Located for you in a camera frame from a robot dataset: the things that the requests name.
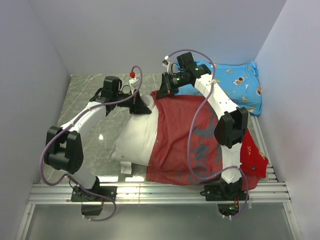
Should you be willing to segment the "red pillowcase with grey print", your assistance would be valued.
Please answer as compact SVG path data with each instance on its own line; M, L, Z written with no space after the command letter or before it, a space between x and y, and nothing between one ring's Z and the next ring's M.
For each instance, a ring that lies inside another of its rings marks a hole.
M157 136L146 180L173 185L199 185L222 168L221 146L214 131L217 116L203 96L173 95L155 99Z

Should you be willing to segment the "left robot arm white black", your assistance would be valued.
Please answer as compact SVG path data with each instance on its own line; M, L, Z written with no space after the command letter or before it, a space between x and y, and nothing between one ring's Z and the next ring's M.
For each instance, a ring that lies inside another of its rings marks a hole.
M46 185L56 186L63 178L68 178L74 182L74 189L82 190L89 201L96 201L101 197L99 178L83 165L82 137L115 107L128 108L130 114L151 113L139 93L143 77L130 77L130 92L124 93L121 89L122 81L118 77L106 76L103 86L89 99L80 113L64 125L48 129L38 167L41 180Z

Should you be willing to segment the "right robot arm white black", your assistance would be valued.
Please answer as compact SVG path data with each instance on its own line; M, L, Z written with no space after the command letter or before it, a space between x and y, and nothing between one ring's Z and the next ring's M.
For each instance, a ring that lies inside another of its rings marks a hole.
M217 116L217 125L214 137L221 146L222 170L212 176L201 177L203 182L220 176L220 194L226 200L233 199L241 190L245 175L241 170L241 147L244 141L249 112L240 108L221 89L216 81L216 67L208 68L205 64L198 65L193 58L191 49L179 50L177 56L178 72L173 72L173 62L170 56L165 56L162 65L166 72L162 74L160 89L156 94L157 99L166 98L178 93L178 88L191 84L209 103Z

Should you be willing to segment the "white pillow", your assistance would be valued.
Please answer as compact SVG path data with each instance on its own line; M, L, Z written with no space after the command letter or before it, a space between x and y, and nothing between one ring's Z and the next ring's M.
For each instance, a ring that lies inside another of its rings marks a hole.
M132 173L132 164L148 166L158 131L159 111L151 95L142 100L150 114L134 114L122 128L111 158L120 162L122 174Z

